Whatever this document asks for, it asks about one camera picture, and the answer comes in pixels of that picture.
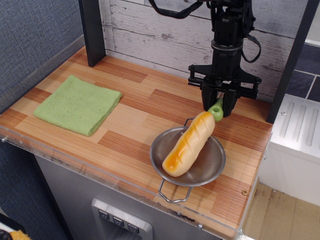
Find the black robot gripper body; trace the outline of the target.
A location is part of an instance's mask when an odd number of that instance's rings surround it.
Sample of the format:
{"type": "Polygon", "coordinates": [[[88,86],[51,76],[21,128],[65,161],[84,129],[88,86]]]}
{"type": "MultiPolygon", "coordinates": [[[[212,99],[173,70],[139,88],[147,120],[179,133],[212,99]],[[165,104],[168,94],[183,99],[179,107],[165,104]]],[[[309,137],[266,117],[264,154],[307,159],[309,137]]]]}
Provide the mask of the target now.
{"type": "Polygon", "coordinates": [[[258,86],[262,82],[259,77],[241,69],[243,56],[242,46],[213,46],[211,65],[190,65],[188,84],[203,88],[204,84],[219,91],[235,89],[238,97],[256,99],[258,86]]]}

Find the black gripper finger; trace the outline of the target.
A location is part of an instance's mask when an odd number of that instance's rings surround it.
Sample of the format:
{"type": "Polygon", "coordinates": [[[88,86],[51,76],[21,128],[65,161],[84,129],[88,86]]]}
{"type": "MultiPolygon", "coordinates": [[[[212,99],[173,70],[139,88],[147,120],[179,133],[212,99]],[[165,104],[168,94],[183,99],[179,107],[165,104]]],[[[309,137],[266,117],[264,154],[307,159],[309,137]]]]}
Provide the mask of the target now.
{"type": "Polygon", "coordinates": [[[207,83],[202,83],[201,86],[201,97],[203,109],[205,111],[209,110],[211,106],[213,106],[218,98],[219,88],[217,86],[211,86],[207,83]]]}
{"type": "Polygon", "coordinates": [[[237,91],[230,89],[223,94],[223,117],[229,117],[237,102],[237,91]]]}

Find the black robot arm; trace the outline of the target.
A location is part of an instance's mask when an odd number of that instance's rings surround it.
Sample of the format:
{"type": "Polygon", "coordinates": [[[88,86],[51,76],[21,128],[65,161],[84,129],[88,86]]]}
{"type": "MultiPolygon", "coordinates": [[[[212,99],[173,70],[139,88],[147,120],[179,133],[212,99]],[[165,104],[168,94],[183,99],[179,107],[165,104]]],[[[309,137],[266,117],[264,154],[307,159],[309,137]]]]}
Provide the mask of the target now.
{"type": "Polygon", "coordinates": [[[203,108],[217,110],[226,118],[231,115],[240,97],[256,99],[262,80],[241,68],[241,60],[255,62],[259,56],[249,60],[244,54],[244,39],[260,46],[250,35],[255,17],[250,0],[210,0],[213,50],[210,65],[190,65],[188,84],[201,90],[203,108]]]}

